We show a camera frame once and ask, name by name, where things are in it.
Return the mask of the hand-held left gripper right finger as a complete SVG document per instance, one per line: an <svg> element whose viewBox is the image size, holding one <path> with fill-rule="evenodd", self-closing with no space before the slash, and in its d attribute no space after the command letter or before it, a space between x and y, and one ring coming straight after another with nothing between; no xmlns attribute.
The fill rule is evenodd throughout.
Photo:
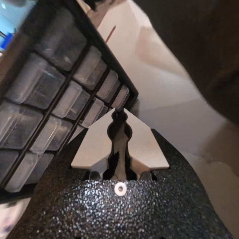
<svg viewBox="0 0 239 239"><path fill-rule="evenodd" d="M137 180L143 174L150 174L143 178L152 180L152 171L169 169L170 165L150 127L127 109L122 109L121 117L128 137L125 147L126 179Z"/></svg>

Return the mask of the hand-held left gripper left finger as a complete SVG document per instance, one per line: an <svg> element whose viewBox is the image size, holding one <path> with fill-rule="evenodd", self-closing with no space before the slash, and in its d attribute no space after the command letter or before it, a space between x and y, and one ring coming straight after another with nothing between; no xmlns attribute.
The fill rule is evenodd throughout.
<svg viewBox="0 0 239 239"><path fill-rule="evenodd" d="M113 108L88 128L71 163L72 168L98 172L104 180L114 177L120 154L115 152L109 131L116 117L117 110Z"/></svg>

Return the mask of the person's dark clothing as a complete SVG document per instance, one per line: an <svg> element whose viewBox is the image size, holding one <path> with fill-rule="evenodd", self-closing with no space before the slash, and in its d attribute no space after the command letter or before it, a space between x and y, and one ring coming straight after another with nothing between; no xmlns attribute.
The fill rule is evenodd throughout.
<svg viewBox="0 0 239 239"><path fill-rule="evenodd" d="M135 0L205 100L239 124L239 1Z"/></svg>

